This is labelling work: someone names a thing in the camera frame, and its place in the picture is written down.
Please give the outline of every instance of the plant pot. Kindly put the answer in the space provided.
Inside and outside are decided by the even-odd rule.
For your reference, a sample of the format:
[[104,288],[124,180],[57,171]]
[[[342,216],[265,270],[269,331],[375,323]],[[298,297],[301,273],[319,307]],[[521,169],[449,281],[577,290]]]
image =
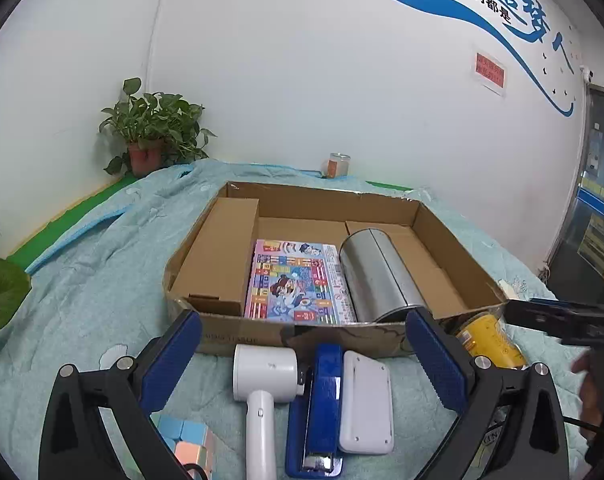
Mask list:
[[131,157],[133,174],[138,178],[147,176],[162,166],[162,140],[145,141],[144,150],[137,142],[132,142],[128,145],[128,154]]

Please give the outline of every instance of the green baseboard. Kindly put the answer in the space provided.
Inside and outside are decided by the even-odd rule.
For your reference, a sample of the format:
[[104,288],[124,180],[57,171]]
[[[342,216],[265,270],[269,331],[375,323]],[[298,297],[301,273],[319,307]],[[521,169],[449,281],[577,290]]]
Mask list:
[[368,184],[376,187],[384,187],[385,189],[395,189],[398,191],[412,191],[412,187],[404,187],[404,186],[396,186],[395,184],[384,184],[383,182],[373,182],[371,180],[367,180]]
[[24,245],[16,250],[15,253],[11,254],[7,260],[26,269],[38,256],[51,247],[64,232],[78,223],[91,209],[100,205],[108,199],[108,197],[115,194],[123,187],[132,184],[136,180],[137,179],[132,175],[124,176],[108,188],[82,200],[82,202],[66,211],[60,218],[49,222],[44,229],[37,233],[33,238],[29,239]]

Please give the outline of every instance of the glass door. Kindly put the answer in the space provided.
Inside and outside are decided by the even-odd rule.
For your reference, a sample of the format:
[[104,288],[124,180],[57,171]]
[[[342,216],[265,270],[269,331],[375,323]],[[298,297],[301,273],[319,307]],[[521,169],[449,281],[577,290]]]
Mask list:
[[559,300],[604,304],[604,91],[591,89],[577,192],[546,286]]

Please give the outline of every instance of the rubik's cube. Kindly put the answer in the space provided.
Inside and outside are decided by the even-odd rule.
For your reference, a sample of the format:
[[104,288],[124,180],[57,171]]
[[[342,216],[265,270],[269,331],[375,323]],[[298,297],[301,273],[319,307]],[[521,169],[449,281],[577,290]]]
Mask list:
[[[180,420],[161,413],[151,414],[151,420],[182,465],[197,464],[204,469],[208,480],[214,479],[218,438],[206,424]],[[124,462],[126,468],[141,474],[130,452],[127,453]],[[191,471],[190,474],[194,478],[199,478],[195,471]]]

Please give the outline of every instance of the yellow can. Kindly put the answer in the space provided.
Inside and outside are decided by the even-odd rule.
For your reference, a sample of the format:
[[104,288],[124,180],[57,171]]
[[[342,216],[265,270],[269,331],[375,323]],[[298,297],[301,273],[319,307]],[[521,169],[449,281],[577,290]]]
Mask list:
[[458,334],[458,340],[473,356],[486,356],[499,368],[524,368],[527,360],[518,346],[509,339],[489,312],[482,312],[467,321]]

